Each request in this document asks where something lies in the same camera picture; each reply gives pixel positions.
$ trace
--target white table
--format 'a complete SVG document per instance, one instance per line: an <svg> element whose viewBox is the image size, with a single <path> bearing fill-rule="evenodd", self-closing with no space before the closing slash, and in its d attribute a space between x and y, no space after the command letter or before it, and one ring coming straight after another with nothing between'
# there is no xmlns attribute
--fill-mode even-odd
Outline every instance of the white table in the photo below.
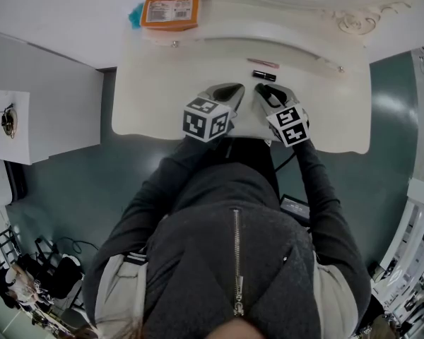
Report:
<svg viewBox="0 0 424 339"><path fill-rule="evenodd" d="M230 19L237 24L240 19L251 18L284 25L297 39L294 46L302 43L298 36L304 37L311 44L310 51L336 57L344 64L345 73L337 73L311 54L263 40L205 39L177 48L160 46L144 39L146 33L132 30L128 24L114 92L112 127L116 133L181 139L183 107L211 85L236 82L244 84L246 92L230 135L275 139L253 101L254 86L270 83L251 77L253 70L260 70L276 74L276 83L296 94L309 114L317 149L367 152L370 71L358 39L339 33L311 15L290 15L260 6L220 2L206 6L201 18L198 30L185 34L201 36L210 24ZM247 58L276 62L280 68L249 63Z"/></svg>

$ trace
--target orange box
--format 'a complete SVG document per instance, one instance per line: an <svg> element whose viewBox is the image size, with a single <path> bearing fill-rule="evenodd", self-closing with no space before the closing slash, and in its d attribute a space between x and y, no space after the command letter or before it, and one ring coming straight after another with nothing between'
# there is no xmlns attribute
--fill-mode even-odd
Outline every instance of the orange box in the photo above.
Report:
<svg viewBox="0 0 424 339"><path fill-rule="evenodd" d="M146 0L140 25L167 31L196 28L199 4L200 0Z"/></svg>

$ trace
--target gray hoodie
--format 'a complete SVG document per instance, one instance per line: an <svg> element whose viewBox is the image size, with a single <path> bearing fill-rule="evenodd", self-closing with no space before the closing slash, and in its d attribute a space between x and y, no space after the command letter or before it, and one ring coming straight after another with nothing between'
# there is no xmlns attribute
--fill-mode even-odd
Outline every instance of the gray hoodie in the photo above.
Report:
<svg viewBox="0 0 424 339"><path fill-rule="evenodd" d="M314 146L295 146L311 235L254 169L197 171L207 150L185 139L143 183L85 277L91 322L108 259L147 246L145 338L204 338L236 315L266 338L349 336L369 278Z"/></svg>

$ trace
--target gray floor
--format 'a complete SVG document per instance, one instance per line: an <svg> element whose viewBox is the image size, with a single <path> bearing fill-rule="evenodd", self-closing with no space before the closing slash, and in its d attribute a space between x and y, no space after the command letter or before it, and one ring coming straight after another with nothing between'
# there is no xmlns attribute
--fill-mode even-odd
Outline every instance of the gray floor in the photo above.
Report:
<svg viewBox="0 0 424 339"><path fill-rule="evenodd" d="M321 153L366 263L380 259L394 235L406 202L418 135L411 55L371 65L371 77L370 151L366 155ZM34 252L33 242L40 234L100 245L142 181L176 146L173 141L112 132L114 78L114 73L105 74L102 144L25 167L29 194L7 208L25 251ZM276 164L290 154L281 144L272 147ZM295 160L279 172L278 180L282 194L305 199ZM60 247L73 253L66 241ZM94 253L83 246L78 256L85 267Z"/></svg>

